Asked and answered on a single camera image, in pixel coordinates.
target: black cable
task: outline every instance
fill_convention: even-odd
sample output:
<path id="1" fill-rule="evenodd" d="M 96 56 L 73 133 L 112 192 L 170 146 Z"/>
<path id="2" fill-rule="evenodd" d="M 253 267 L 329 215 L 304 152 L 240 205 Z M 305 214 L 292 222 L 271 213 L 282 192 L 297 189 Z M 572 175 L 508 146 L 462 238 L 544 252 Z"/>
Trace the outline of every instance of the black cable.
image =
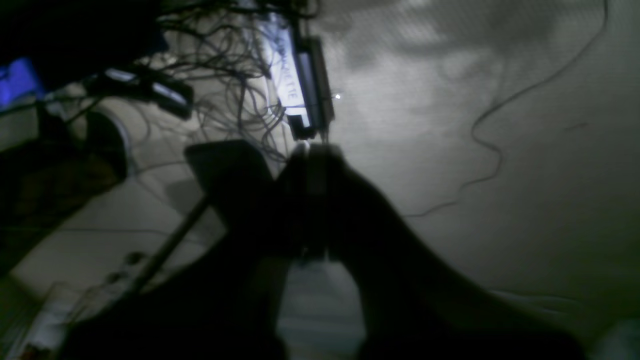
<path id="1" fill-rule="evenodd" d="M 163 29 L 177 34 L 179 49 L 185 48 L 182 45 L 187 44 L 186 41 L 190 42 L 189 48 L 194 49 L 190 53 L 179 54 L 174 64 L 164 63 L 166 70 L 172 71 L 173 75 L 183 74 L 185 81 L 214 81 L 212 87 L 215 88 L 217 83 L 224 89 L 220 99 L 227 109 L 213 98 L 218 94 L 203 96 L 194 104 L 198 131 L 182 135 L 191 138 L 202 133 L 208 138 L 206 129 L 220 131 L 226 134 L 225 138 L 238 135 L 256 146 L 267 158 L 284 162 L 286 155 L 280 153 L 273 136 L 273 130 L 284 115 L 277 115 L 282 107 L 259 106 L 259 102 L 267 102 L 266 95 L 250 83 L 251 79 L 270 79 L 268 70 L 274 62 L 273 58 L 262 57 L 256 39 L 258 35 L 265 38 L 267 44 L 273 43 L 270 34 L 253 25 L 253 14 L 262 12 L 278 13 L 294 27 L 300 19 L 310 17 L 292 5 L 267 6 L 259 11 L 195 5 L 167 14 L 158 23 Z M 240 26 L 234 13 L 249 15 L 245 19 L 251 22 L 247 24 L 245 21 Z"/>
<path id="2" fill-rule="evenodd" d="M 479 184 L 479 183 L 484 183 L 490 180 L 495 179 L 496 177 L 498 177 L 500 175 L 500 171 L 502 170 L 502 167 L 504 165 L 504 152 L 503 150 L 495 145 L 494 143 L 491 143 L 489 141 L 483 140 L 481 138 L 479 138 L 476 135 L 476 130 L 478 129 L 478 127 L 485 122 L 486 119 L 488 119 L 489 117 L 491 117 L 491 115 L 493 115 L 494 113 L 498 112 L 499 110 L 503 109 L 503 107 L 505 107 L 508 104 L 511 104 L 512 102 L 518 100 L 519 98 L 523 97 L 524 95 L 527 95 L 528 93 L 532 92 L 535 89 L 538 89 L 544 85 L 547 85 L 555 80 L 557 80 L 558 78 L 562 77 L 564 74 L 566 74 L 579 60 L 582 59 L 583 56 L 585 56 L 585 54 L 587 52 L 589 52 L 593 46 L 596 44 L 596 42 L 603 37 L 603 35 L 606 33 L 607 28 L 609 27 L 609 17 L 610 17 L 610 9 L 609 9 L 609 0 L 602 0 L 602 25 L 600 26 L 600 29 L 597 31 L 597 33 L 589 40 L 589 42 L 587 42 L 587 44 L 580 50 L 578 51 L 578 53 L 571 58 L 571 60 L 569 60 L 565 65 L 563 65 L 560 69 L 558 69 L 557 71 L 555 71 L 553 74 L 551 74 L 549 77 L 547 77 L 546 79 L 535 83 L 533 85 L 530 85 L 518 92 L 515 92 L 514 94 L 510 95 L 509 97 L 507 97 L 506 99 L 504 99 L 501 102 L 498 102 L 497 104 L 491 106 L 488 110 L 486 110 L 484 113 L 482 113 L 473 123 L 473 125 L 471 126 L 471 139 L 473 139 L 473 141 L 475 143 L 477 143 L 478 145 L 480 145 L 481 147 L 484 147 L 485 149 L 495 153 L 498 157 L 497 159 L 497 164 L 494 168 L 494 170 L 491 172 L 491 174 L 488 174 L 487 176 L 483 176 L 471 181 L 467 181 L 466 183 L 463 183 L 462 185 L 460 185 L 460 187 L 458 187 L 458 191 L 456 192 L 456 198 L 455 200 L 449 201 L 449 202 L 444 202 L 442 204 L 433 206 L 432 208 L 429 208 L 426 211 L 423 211 L 422 213 L 418 213 L 418 214 L 410 214 L 410 215 L 403 215 L 403 217 L 405 218 L 424 218 L 430 214 L 433 214 L 437 211 L 440 211 L 444 208 L 448 208 L 450 206 L 454 206 L 457 205 L 460 202 L 460 197 L 462 192 L 468 188 L 469 186 L 472 186 L 474 184 Z"/>
<path id="3" fill-rule="evenodd" d="M 7 116 L 7 115 L 11 115 L 12 113 L 17 113 L 17 112 L 20 112 L 20 111 L 33 109 L 33 108 L 36 108 L 37 106 L 41 106 L 43 104 L 52 104 L 52 103 L 55 103 L 55 102 L 75 102 L 75 101 L 82 101 L 82 100 L 87 100 L 87 99 L 91 99 L 91 97 L 87 97 L 87 96 L 58 97 L 58 98 L 49 99 L 49 100 L 35 101 L 35 102 L 29 103 L 29 104 L 18 105 L 18 106 L 14 106 L 12 108 L 9 108 L 7 110 L 0 111 L 0 118 L 2 118 L 4 116 Z"/>
<path id="4" fill-rule="evenodd" d="M 128 82 L 133 83 L 133 82 L 141 81 L 141 80 L 144 80 L 144 79 L 145 79 L 144 76 L 136 76 L 136 77 L 133 77 L 132 79 L 130 79 Z M 96 106 L 98 106 L 107 97 L 108 97 L 107 95 L 101 95 L 101 96 L 96 97 L 91 104 L 89 104 L 88 106 L 86 106 L 85 108 L 83 108 L 82 110 L 77 112 L 70 119 L 66 120 L 65 124 L 68 125 L 68 126 L 72 125 L 75 121 L 80 119 L 82 116 L 86 115 L 89 111 L 93 110 Z"/>
<path id="5" fill-rule="evenodd" d="M 157 165 L 151 165 L 142 169 L 139 169 L 136 171 L 136 175 L 139 176 L 141 174 L 144 174 L 145 172 L 151 171 L 151 170 L 155 170 L 157 168 L 164 168 L 164 167 L 169 167 L 169 166 L 174 166 L 174 165 L 189 165 L 189 163 L 187 161 L 172 161 L 170 163 L 162 163 L 162 164 L 157 164 Z"/>
<path id="6" fill-rule="evenodd" d="M 284 129 L 284 126 L 280 126 L 282 128 L 282 139 L 284 141 L 284 153 L 286 156 L 289 155 L 289 144 L 287 144 L 287 132 Z"/>

